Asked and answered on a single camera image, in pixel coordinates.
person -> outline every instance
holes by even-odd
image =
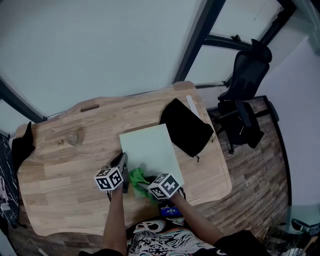
[[[224,234],[178,192],[172,197],[183,217],[155,217],[126,230],[122,184],[112,192],[102,249],[94,256],[228,255],[269,256],[250,231]],[[91,255],[81,251],[79,256]]]

qr code cube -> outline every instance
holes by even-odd
[[[157,199],[168,199],[181,187],[171,173],[162,173],[148,189]]]
[[[118,168],[101,169],[97,172],[94,180],[102,191],[114,190],[124,181]]]

chair seat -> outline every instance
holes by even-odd
[[[255,113],[247,102],[243,102],[244,108],[248,113],[251,127],[244,126],[243,121],[240,119],[238,113],[234,113],[221,120],[219,123],[224,128],[228,140],[234,145],[248,144],[250,147],[255,148],[263,136],[260,131],[259,123],[255,117]],[[234,101],[221,101],[218,104],[218,109],[221,116],[226,115],[232,111],[237,110]]]

black office chair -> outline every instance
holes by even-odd
[[[272,60],[272,53],[267,46],[251,39],[252,47],[248,51],[239,51],[235,57],[233,74],[229,90],[222,93],[218,99],[220,117],[209,115],[222,125],[217,135],[226,131],[231,150],[234,145],[248,144],[255,148],[264,133],[260,127],[251,106],[251,100],[266,73]]]

white ruler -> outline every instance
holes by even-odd
[[[187,95],[185,98],[189,104],[189,107],[190,107],[190,110],[192,111],[192,113],[194,113],[198,118],[200,118],[198,110],[196,108],[196,105],[194,104],[194,101],[192,100],[191,96]]]

